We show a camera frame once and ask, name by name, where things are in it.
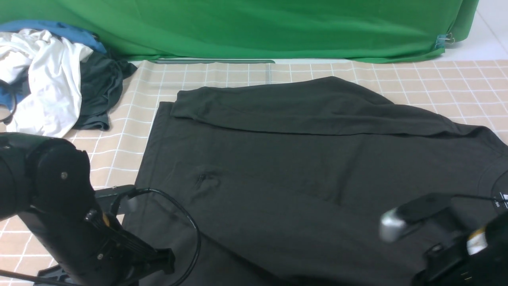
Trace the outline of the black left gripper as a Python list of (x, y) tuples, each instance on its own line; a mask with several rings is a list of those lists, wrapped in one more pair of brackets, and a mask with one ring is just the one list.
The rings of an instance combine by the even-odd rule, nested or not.
[(31, 277), (36, 286), (137, 286), (175, 272), (171, 248), (152, 248), (100, 207), (30, 207), (18, 215), (57, 262)]

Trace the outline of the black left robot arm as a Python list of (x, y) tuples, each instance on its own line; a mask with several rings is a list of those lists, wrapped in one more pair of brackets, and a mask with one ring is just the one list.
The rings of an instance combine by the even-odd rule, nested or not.
[(117, 219), (135, 186), (104, 190), (90, 183), (90, 161), (62, 138), (1, 134), (1, 219), (18, 216), (57, 262), (36, 276), (2, 272), (36, 286), (137, 286), (173, 274), (171, 249), (155, 249)]

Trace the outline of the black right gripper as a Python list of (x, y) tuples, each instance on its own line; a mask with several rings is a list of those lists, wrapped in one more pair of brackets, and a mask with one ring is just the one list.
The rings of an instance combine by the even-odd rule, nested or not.
[(489, 246), (487, 235), (464, 235), (449, 244), (438, 244), (424, 254), (426, 268), (412, 286), (487, 286), (489, 275), (481, 267), (481, 251)]

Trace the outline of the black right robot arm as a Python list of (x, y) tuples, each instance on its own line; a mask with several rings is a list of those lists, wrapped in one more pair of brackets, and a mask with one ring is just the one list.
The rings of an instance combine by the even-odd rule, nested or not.
[(507, 214), (445, 246), (424, 254), (426, 268), (417, 273), (412, 286), (506, 286), (508, 284)]

